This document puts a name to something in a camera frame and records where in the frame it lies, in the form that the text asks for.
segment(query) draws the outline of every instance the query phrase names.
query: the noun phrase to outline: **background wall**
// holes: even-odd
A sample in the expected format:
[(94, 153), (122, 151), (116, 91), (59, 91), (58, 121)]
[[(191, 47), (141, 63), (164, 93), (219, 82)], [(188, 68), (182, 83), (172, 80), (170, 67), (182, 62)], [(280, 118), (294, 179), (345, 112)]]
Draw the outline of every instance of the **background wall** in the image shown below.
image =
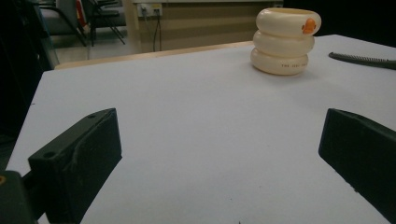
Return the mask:
[(390, 3), (284, 0), (284, 7), (316, 11), (322, 25), (316, 35), (344, 35), (396, 48), (396, 13)]
[[(162, 50), (251, 40), (257, 31), (257, 15), (274, 3), (163, 3)], [(125, 2), (124, 6), (132, 48), (136, 53), (153, 51), (157, 19), (138, 18), (137, 4), (132, 2)], [(156, 50), (160, 49), (158, 38), (157, 33)]]

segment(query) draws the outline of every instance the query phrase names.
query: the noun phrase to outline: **wall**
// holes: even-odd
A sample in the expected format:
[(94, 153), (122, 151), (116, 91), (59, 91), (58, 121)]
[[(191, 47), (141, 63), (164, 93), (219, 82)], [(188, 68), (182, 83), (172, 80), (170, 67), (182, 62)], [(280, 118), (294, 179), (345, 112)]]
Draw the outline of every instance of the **wall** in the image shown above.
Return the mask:
[[(153, 51), (156, 18), (137, 17), (137, 4), (124, 0), (128, 37), (134, 53)], [(274, 2), (163, 3), (161, 50), (183, 49), (251, 40), (256, 17)], [(156, 51), (160, 49), (157, 33)]]

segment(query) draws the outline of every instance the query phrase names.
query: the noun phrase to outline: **plastic ring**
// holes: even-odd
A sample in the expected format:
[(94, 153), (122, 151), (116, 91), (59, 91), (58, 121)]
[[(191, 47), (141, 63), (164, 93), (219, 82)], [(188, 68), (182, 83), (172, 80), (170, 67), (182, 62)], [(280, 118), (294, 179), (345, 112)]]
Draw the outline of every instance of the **plastic ring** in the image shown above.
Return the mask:
[(288, 38), (268, 35), (257, 31), (253, 36), (254, 46), (261, 52), (280, 57), (299, 57), (307, 54), (315, 45), (311, 36)]
[(264, 54), (256, 48), (251, 51), (250, 60), (256, 68), (263, 72), (286, 76), (303, 72), (308, 64), (306, 54), (295, 58), (282, 58)]
[(303, 37), (314, 35), (321, 25), (318, 13), (310, 10), (286, 7), (269, 7), (256, 18), (260, 31), (269, 35)]

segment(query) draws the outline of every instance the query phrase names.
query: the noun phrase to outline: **white ring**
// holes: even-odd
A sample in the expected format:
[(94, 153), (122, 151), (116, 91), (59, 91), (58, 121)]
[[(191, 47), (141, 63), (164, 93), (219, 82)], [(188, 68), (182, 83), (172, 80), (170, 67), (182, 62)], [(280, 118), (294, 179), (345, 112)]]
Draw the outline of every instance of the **white ring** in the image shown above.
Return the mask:
[(256, 48), (251, 51), (250, 60), (263, 72), (286, 76), (303, 72), (308, 64), (306, 54), (295, 58), (281, 58), (264, 54)]
[(321, 25), (318, 13), (286, 7), (269, 7), (256, 18), (256, 25), (264, 33), (285, 37), (314, 35)]
[(253, 36), (254, 46), (261, 52), (280, 57), (299, 57), (307, 54), (314, 47), (312, 35), (302, 38), (280, 37), (256, 32)]

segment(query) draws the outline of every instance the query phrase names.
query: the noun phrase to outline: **power outlet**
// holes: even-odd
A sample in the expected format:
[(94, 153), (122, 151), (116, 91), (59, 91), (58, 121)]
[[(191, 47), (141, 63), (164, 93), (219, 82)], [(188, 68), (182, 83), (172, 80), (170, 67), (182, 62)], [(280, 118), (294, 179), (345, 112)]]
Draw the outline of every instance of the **power outlet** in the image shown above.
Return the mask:
[(137, 16), (144, 17), (143, 11), (146, 10), (146, 16), (152, 17), (160, 16), (163, 14), (163, 5), (161, 3), (139, 3), (137, 4)]

